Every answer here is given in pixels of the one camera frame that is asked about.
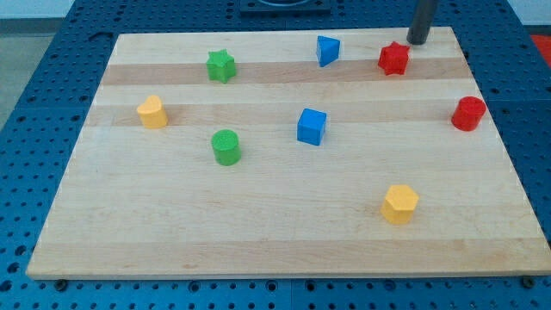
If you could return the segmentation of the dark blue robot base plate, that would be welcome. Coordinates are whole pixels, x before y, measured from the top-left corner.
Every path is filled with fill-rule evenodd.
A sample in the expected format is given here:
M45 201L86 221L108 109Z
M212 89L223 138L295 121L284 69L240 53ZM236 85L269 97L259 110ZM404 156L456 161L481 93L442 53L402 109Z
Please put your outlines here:
M331 0L239 0L242 16L261 14L328 13Z

